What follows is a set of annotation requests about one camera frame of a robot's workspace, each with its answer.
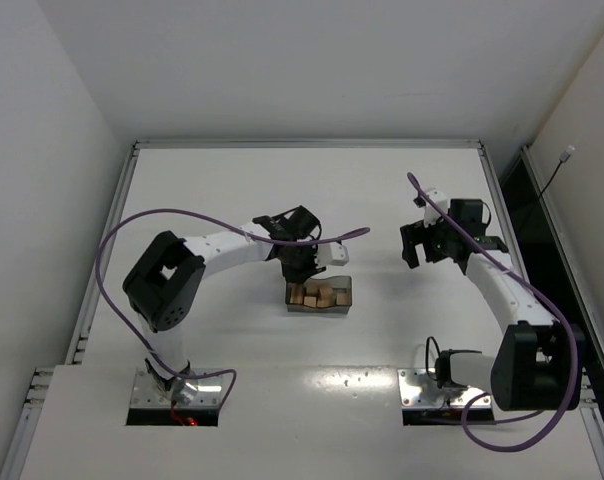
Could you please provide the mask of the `translucent grey plastic bin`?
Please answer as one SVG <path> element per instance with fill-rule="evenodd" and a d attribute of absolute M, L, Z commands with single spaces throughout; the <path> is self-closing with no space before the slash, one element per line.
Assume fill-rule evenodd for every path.
<path fill-rule="evenodd" d="M 343 275 L 287 282 L 285 305 L 291 313 L 346 315 L 353 304 L 352 287 L 352 278 Z"/>

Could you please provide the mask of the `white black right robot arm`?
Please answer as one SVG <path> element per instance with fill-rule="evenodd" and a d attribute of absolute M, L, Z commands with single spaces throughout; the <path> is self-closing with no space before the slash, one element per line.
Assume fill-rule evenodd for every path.
<path fill-rule="evenodd" d="M 414 200 L 421 220 L 401 227 L 402 258 L 419 265 L 422 249 L 429 263 L 451 260 L 478 289 L 503 338 L 494 356 L 477 350 L 439 352 L 434 381 L 440 388 L 473 386 L 491 394 L 504 411 L 577 408 L 585 337 L 577 326 L 565 329 L 557 315 L 510 276 L 508 247 L 487 234 L 490 222 L 480 199 L 448 199 L 433 204 Z"/>

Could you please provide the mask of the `long wooden block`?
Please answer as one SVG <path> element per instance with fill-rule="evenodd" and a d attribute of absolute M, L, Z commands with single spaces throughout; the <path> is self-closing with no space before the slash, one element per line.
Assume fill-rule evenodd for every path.
<path fill-rule="evenodd" d="M 330 305 L 333 299 L 333 287 L 330 284 L 321 284 L 321 295 L 318 297 L 318 303 L 322 305 Z"/>

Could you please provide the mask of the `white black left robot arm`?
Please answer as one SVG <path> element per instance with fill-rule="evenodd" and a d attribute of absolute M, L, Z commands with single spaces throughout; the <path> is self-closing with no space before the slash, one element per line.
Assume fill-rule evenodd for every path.
<path fill-rule="evenodd" d="M 178 326 L 202 280 L 247 263 L 277 260 L 286 282 L 302 284 L 325 270 L 311 243 L 321 234 L 320 220 L 298 206 L 207 236 L 180 238 L 170 230 L 156 235 L 126 276 L 123 290 L 151 346 L 145 364 L 158 387 L 169 392 L 178 374 L 191 372 Z"/>

